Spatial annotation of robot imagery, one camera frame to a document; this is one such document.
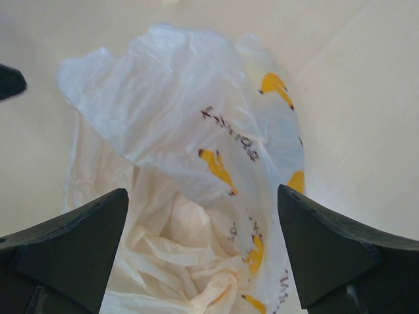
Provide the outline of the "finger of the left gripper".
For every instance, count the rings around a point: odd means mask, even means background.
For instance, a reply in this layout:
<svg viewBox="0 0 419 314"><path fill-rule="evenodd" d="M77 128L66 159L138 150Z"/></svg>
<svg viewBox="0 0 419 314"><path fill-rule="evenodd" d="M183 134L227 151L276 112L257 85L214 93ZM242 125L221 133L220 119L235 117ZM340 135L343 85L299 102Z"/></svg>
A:
<svg viewBox="0 0 419 314"><path fill-rule="evenodd" d="M0 100L15 97L25 92L27 82L23 74L12 67L0 65Z"/></svg>

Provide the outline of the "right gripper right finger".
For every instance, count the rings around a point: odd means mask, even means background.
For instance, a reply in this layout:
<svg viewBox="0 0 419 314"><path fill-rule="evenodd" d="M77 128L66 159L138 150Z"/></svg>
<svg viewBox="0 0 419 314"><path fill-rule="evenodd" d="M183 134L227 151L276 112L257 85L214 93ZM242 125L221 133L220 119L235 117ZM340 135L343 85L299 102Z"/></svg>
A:
<svg viewBox="0 0 419 314"><path fill-rule="evenodd" d="M286 185L278 214L309 313L417 313L418 241L336 213Z"/></svg>

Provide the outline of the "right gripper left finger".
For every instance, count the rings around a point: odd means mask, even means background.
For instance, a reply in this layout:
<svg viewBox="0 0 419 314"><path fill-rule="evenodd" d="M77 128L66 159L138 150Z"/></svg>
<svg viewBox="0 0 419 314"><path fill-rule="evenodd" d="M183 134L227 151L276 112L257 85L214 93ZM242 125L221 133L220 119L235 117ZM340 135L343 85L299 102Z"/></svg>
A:
<svg viewBox="0 0 419 314"><path fill-rule="evenodd" d="M113 190L1 237L2 313L99 313L128 212Z"/></svg>

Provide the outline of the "translucent plastic bag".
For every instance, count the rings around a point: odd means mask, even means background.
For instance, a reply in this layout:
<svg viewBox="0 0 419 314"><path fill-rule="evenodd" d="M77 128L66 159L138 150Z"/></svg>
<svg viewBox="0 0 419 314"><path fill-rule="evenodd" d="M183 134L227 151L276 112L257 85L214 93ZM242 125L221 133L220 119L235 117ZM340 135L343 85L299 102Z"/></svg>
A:
<svg viewBox="0 0 419 314"><path fill-rule="evenodd" d="M64 211L128 192L102 313L287 313L295 284L278 218L304 189L299 124L252 35L157 24L123 56L63 60L76 111Z"/></svg>

